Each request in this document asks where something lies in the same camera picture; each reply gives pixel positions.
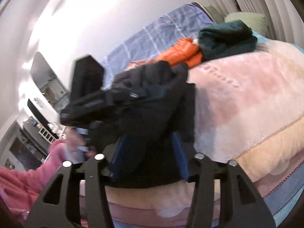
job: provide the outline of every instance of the pink sleeve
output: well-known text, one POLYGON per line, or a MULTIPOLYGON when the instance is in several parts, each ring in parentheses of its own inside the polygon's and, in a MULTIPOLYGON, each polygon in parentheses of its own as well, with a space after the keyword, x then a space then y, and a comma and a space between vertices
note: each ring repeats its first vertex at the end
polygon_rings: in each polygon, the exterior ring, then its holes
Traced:
POLYGON ((45 187, 51 177, 55 174, 58 168, 65 161, 65 154, 63 147, 65 140, 55 140, 49 147, 50 156, 48 160, 43 163, 36 170, 29 170, 27 172, 17 172, 17 177, 33 191, 40 193, 45 187))

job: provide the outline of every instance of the pillow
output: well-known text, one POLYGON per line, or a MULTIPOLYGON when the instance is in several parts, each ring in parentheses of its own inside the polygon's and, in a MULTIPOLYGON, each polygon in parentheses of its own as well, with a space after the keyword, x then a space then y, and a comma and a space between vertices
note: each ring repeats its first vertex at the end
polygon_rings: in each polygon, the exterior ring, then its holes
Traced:
POLYGON ((204 6, 203 8, 206 10, 209 17, 211 17, 211 19, 215 23, 220 24, 224 22, 224 17, 219 13, 219 11, 214 6, 209 5, 209 6, 204 6))
POLYGON ((265 16, 261 13, 249 13, 249 12, 237 12, 230 13, 225 17, 225 22, 241 20, 253 31, 266 36, 268 25, 265 19, 265 16))

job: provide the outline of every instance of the fleece blanket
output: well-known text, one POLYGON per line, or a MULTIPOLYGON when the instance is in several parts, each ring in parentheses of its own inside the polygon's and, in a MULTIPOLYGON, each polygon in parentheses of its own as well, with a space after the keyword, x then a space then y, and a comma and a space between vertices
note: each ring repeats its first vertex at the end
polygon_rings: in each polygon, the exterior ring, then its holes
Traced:
MULTIPOLYGON (((236 159, 252 181, 283 171, 304 147, 304 55, 268 41, 252 53, 221 58, 190 71, 197 85, 198 152, 219 162, 236 159)), ((150 189, 107 187, 110 203, 138 209, 191 205, 194 185, 180 181, 150 189)), ((215 185, 215 199, 219 184, 215 185)))
MULTIPOLYGON (((281 174, 268 174, 266 177, 263 177, 254 183, 261 196, 264 197, 264 201, 271 211, 276 223, 282 218, 282 213, 286 213, 286 209, 290 209, 290 200, 302 192, 304 181, 303 163, 304 150, 291 158, 288 168, 281 174)), ((110 203, 109 206, 113 219, 117 221, 124 224, 153 227, 184 226, 190 210, 190 208, 181 209, 178 207, 166 209, 135 209, 113 203, 110 203)), ((220 200, 216 200, 213 212, 213 224, 215 226, 218 225, 219 213, 220 200)))

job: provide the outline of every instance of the white wall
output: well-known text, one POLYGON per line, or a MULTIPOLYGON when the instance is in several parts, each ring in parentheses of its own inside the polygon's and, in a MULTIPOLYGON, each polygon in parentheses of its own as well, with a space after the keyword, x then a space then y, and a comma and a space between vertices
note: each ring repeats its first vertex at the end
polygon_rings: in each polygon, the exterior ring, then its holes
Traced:
POLYGON ((19 84, 29 78, 21 66, 34 51, 29 37, 48 1, 11 0, 0 17, 0 140, 18 116, 19 84))

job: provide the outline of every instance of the bed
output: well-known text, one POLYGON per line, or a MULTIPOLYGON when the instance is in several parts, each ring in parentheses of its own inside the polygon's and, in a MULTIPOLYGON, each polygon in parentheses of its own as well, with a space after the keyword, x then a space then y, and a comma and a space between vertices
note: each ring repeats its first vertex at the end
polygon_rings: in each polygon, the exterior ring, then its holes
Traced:
MULTIPOLYGON (((111 86, 115 74, 124 71, 130 62, 150 59, 169 48, 179 38, 197 37, 201 28, 215 22, 207 11, 197 3, 185 4, 165 14, 150 25, 143 27, 131 38, 115 48, 101 64, 106 69, 105 88, 111 86)), ((258 42, 269 39, 253 32, 258 42)), ((255 182, 264 197, 278 226, 292 210, 304 189, 304 150, 291 158, 288 165, 280 172, 267 174, 255 182)), ((138 208, 124 205, 119 199, 125 195, 108 196, 109 206, 116 227, 153 226, 174 227, 186 223, 189 208, 138 208)), ((214 226, 218 223, 219 203, 215 201, 214 226)))

